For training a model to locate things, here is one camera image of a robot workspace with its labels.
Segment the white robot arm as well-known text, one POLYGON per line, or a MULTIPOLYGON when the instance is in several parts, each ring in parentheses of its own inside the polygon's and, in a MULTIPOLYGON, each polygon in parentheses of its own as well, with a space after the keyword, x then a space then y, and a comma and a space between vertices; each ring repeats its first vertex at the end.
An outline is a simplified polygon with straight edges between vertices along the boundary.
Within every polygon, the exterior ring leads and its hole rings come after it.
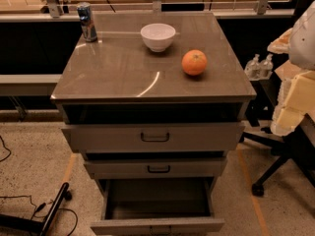
POLYGON ((271 131, 287 136, 315 108, 315 1, 268 46, 275 54, 288 54, 288 61, 301 69, 292 79, 283 79, 271 131))

